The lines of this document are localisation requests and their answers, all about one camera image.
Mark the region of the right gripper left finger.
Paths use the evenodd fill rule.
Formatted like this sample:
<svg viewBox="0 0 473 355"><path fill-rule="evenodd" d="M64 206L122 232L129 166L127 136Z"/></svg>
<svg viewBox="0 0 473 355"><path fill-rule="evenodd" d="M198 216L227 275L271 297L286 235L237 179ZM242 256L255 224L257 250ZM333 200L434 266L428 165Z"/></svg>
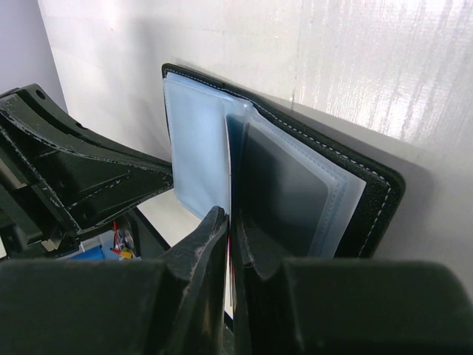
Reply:
<svg viewBox="0 0 473 355"><path fill-rule="evenodd" d="M3 354L219 354L228 218L154 260L1 264Z"/></svg>

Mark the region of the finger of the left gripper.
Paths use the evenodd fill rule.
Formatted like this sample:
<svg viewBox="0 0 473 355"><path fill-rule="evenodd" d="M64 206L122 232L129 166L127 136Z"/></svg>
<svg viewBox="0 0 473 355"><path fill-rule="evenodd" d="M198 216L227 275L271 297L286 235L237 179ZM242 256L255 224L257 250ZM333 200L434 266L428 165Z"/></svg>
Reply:
<svg viewBox="0 0 473 355"><path fill-rule="evenodd" d="M1 94L1 125L80 158L72 213L85 234L173 186L171 164L112 141L77 122L37 84Z"/></svg>

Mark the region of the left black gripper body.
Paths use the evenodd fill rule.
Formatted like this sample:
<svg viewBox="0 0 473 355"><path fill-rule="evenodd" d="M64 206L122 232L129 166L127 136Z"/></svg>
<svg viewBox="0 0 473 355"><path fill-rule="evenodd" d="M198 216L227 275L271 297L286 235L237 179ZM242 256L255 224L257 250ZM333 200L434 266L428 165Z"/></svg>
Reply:
<svg viewBox="0 0 473 355"><path fill-rule="evenodd" d="M60 258L80 249L80 158L1 125L1 238L10 259Z"/></svg>

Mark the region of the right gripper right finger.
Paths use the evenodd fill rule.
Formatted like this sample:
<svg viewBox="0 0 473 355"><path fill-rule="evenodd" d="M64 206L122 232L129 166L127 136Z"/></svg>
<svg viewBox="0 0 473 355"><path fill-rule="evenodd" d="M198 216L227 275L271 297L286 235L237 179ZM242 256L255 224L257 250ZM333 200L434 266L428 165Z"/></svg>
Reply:
<svg viewBox="0 0 473 355"><path fill-rule="evenodd" d="M238 354L472 352L472 302L440 264L294 257L244 214L231 258Z"/></svg>

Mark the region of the white edged credit card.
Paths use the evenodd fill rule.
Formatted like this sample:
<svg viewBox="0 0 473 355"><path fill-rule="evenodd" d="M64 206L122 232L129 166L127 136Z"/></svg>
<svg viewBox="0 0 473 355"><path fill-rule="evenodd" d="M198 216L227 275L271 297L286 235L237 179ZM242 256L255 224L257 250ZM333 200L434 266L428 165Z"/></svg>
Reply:
<svg viewBox="0 0 473 355"><path fill-rule="evenodd" d="M228 293L225 295L225 312L234 320L234 266L231 251L231 227L234 219L234 213L238 206L238 184L239 170L241 161L241 151L244 141L245 119L238 115L227 115L225 117L225 126L228 136L228 162L229 162L229 232L228 232Z"/></svg>

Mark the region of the black leather card holder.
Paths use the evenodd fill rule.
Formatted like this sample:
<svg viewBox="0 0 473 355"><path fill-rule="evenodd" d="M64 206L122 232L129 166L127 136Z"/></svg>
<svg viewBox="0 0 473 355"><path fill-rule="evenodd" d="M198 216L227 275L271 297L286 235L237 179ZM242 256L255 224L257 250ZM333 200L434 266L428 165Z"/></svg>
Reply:
<svg viewBox="0 0 473 355"><path fill-rule="evenodd" d="M204 217L212 206L228 213L225 117L238 115L245 119L245 136L234 219L242 213L242 160L248 127L253 125L328 187L329 195L305 256L372 255L404 195L406 184L400 173L317 131L254 92L173 64L164 64L162 75L174 193L191 213Z"/></svg>

